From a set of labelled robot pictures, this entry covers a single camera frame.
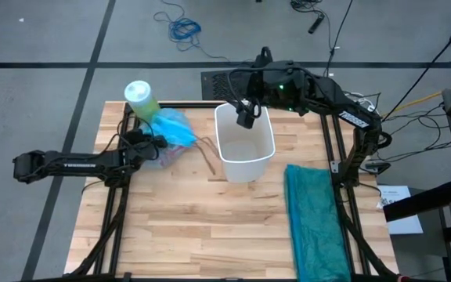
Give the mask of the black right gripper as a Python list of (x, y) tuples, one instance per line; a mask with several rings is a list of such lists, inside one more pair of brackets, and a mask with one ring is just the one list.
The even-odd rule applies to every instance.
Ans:
[[(272, 73), (276, 72), (275, 67), (266, 67), (272, 61), (273, 58), (270, 48), (264, 46), (254, 60), (253, 67), (256, 68), (248, 68), (250, 78), (247, 83), (247, 100), (253, 107), (279, 107), (279, 102), (272, 86), (273, 79), (269, 78), (268, 81), (265, 81), (268, 76), (272, 76)], [(255, 120), (254, 111), (239, 109), (236, 113), (236, 123), (239, 126), (245, 129), (253, 128)]]

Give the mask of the light blue trash bag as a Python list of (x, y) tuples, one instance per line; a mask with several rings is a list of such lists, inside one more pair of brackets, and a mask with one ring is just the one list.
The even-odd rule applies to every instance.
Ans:
[(216, 170), (207, 159), (203, 148), (198, 144), (209, 147), (211, 152), (218, 155), (217, 146), (209, 137), (199, 137), (192, 129), (189, 119), (182, 111), (163, 108), (155, 113), (149, 125), (141, 125), (140, 129), (144, 133), (153, 133), (155, 136), (163, 136), (168, 145), (165, 148), (157, 149), (157, 157), (152, 161), (145, 161), (142, 164), (143, 168), (162, 169), (167, 168), (175, 163), (183, 153), (196, 147), (202, 154), (210, 172), (215, 175)]

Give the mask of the white plastic trash bin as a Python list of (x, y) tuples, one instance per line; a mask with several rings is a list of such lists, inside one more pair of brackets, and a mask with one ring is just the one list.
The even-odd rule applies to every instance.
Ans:
[(276, 152), (268, 109), (254, 121), (251, 129), (236, 123), (234, 106), (225, 103), (215, 108), (215, 135), (225, 178), (230, 183), (260, 179)]

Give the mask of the teal trash bag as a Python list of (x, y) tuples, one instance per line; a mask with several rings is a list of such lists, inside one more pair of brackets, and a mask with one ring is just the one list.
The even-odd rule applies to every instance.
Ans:
[(283, 187), (298, 282), (351, 282), (330, 172), (289, 164)]

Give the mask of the black perforated floor grate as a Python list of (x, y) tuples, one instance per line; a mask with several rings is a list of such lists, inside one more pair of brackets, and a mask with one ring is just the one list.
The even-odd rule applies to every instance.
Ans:
[(229, 76), (230, 70), (204, 71), (200, 73), (202, 100), (233, 100), (229, 82), (237, 98), (243, 99), (250, 80), (250, 73), (235, 72)]

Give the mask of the green canister white lid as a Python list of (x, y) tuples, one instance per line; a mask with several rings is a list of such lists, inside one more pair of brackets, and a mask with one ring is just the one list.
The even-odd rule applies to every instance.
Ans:
[(151, 121), (160, 106), (146, 81), (133, 81), (124, 89), (124, 97), (138, 118)]

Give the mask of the black power strip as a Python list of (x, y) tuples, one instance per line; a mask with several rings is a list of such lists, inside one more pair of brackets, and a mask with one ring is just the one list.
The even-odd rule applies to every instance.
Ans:
[(309, 34), (314, 34), (319, 27), (319, 25), (326, 19), (326, 16), (323, 13), (318, 13), (318, 16), (311, 27), (308, 29)]

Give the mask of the black stand pole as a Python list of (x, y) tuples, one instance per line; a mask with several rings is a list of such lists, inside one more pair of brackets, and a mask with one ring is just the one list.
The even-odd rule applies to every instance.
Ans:
[(386, 114), (382, 117), (382, 121), (386, 121), (387, 118), (395, 112), (399, 106), (402, 104), (402, 102), (406, 99), (406, 97), (414, 90), (414, 88), (418, 85), (418, 83), (422, 80), (422, 78), (425, 76), (425, 74), (433, 67), (433, 65), (437, 62), (437, 60), (442, 56), (442, 54), (451, 46), (451, 35), (447, 41), (447, 43), (444, 45), (444, 47), (441, 49), (441, 51), (432, 59), (430, 63), (426, 65), (423, 72), (420, 74), (418, 79), (410, 86), (410, 88), (406, 91), (406, 93), (401, 97), (401, 99), (397, 102), (397, 104)]

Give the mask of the white printed paper sheet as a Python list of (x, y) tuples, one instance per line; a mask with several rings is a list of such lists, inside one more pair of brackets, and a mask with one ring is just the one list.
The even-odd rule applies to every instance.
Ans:
[(424, 232), (415, 210), (410, 205), (412, 194), (408, 186), (378, 185), (380, 201), (377, 208), (384, 210), (390, 235), (414, 235)]

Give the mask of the black angled bar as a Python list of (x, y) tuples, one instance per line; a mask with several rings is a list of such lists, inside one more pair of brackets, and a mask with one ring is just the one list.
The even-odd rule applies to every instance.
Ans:
[(414, 214), (427, 212), (436, 208), (443, 208), (451, 203), (451, 182), (415, 194), (410, 200), (410, 205), (412, 205), (415, 210)]

